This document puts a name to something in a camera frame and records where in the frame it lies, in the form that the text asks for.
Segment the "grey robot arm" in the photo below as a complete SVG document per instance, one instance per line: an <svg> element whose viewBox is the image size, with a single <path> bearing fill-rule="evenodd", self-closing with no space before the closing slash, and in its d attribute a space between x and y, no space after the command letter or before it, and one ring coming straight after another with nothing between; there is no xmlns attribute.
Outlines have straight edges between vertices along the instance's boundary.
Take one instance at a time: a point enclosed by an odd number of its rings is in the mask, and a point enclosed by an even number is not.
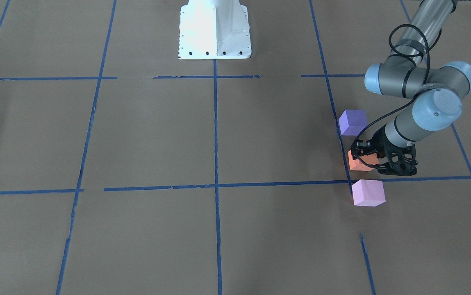
<svg viewBox="0 0 471 295"><path fill-rule="evenodd" d="M371 65L365 88L378 95L409 99L393 111L395 118L378 129L370 140L356 136L352 159L383 175L417 173L415 144L452 125L462 114L462 100L471 91L471 65L453 61L439 69L430 67L430 51L443 25L457 8L456 0L423 0L400 39L391 41L389 56Z"/></svg>

